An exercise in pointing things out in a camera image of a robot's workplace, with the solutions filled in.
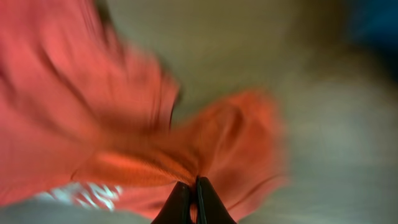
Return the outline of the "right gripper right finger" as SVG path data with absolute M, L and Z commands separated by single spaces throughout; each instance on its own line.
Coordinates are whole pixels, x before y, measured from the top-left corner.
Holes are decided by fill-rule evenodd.
M 197 223 L 236 224 L 206 177 L 196 181 Z

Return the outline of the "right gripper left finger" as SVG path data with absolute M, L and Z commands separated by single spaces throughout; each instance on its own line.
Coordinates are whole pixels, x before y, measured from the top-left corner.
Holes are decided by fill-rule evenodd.
M 189 186 L 177 182 L 151 224 L 192 224 L 190 217 L 190 189 Z

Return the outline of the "red printed t-shirt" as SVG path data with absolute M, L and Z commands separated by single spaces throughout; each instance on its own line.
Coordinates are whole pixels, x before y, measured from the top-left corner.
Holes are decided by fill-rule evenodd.
M 29 198 L 153 219 L 209 178 L 234 220 L 285 183 L 270 99 L 223 98 L 172 128 L 177 84 L 92 1 L 1 2 L 1 205 Z

